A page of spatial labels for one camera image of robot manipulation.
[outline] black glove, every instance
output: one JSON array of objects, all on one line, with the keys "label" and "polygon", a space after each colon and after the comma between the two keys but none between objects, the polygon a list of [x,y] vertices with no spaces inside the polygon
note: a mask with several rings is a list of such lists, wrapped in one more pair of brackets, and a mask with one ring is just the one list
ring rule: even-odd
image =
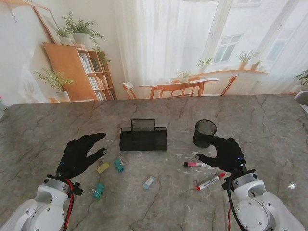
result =
[{"label": "black glove", "polygon": [[93,155],[87,157],[88,151],[93,145],[105,136],[105,133],[86,135],[67,143],[57,169],[57,174],[70,179],[87,170],[90,165],[106,154],[107,150],[101,148]]},{"label": "black glove", "polygon": [[215,146],[217,156],[211,158],[202,154],[197,154],[198,159],[212,166],[219,167],[226,172],[233,172],[235,169],[241,168],[245,163],[245,157],[238,143],[233,138],[225,138],[214,136],[209,143]]}]

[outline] red cable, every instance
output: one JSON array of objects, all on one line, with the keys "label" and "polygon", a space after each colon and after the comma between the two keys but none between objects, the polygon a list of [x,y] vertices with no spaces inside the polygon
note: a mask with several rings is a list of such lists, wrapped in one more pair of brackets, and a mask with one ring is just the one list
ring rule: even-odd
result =
[{"label": "red cable", "polygon": [[68,182],[68,184],[69,184],[69,186],[71,188],[71,201],[69,203],[69,207],[68,207],[68,211],[67,211],[67,215],[66,215],[67,219],[66,219],[66,223],[65,223],[65,226],[64,226],[64,229],[66,230],[67,226],[68,226],[69,217],[71,216],[72,209],[73,209],[73,202],[74,202],[74,192],[73,192],[73,189],[74,189],[74,187],[73,187],[72,182],[69,179],[65,178],[65,180]]},{"label": "red cable", "polygon": [[230,206],[229,211],[228,211],[228,231],[230,231],[230,228],[231,228],[231,226],[230,226],[230,216],[231,216],[231,206]]}]

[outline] red marker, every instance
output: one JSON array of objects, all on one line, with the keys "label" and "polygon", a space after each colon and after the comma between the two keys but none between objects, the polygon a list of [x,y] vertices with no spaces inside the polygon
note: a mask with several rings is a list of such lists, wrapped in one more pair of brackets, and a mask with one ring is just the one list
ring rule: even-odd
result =
[{"label": "red marker", "polygon": [[226,175],[226,173],[221,173],[219,176],[215,176],[213,179],[203,183],[203,184],[200,184],[199,186],[197,186],[197,190],[201,190],[201,189],[204,189],[205,187],[211,185],[212,183],[214,183],[215,181],[219,180],[220,178],[224,177]]},{"label": "red marker", "polygon": [[184,166],[185,167],[205,166],[205,165],[207,165],[207,164],[202,163],[202,162],[198,162],[198,163],[195,163],[195,162],[184,162]]}]

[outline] black mesh desk organizer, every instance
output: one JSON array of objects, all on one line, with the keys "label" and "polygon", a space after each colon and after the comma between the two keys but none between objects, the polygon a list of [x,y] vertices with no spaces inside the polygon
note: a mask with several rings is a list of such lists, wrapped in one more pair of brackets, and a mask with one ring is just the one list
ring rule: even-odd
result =
[{"label": "black mesh desk organizer", "polygon": [[155,119],[132,119],[130,128],[121,128],[120,150],[167,150],[167,128],[155,127]]}]

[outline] picture frame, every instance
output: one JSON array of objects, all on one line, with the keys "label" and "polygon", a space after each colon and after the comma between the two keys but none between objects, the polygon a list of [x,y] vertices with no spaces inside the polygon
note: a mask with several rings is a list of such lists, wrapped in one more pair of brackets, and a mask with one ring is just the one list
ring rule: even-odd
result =
[{"label": "picture frame", "polygon": [[48,34],[50,35],[52,41],[55,44],[61,44],[60,38],[57,36],[57,30],[59,29],[51,11],[49,8],[42,6],[40,4],[36,4],[33,7],[39,19],[43,23],[46,28]]}]

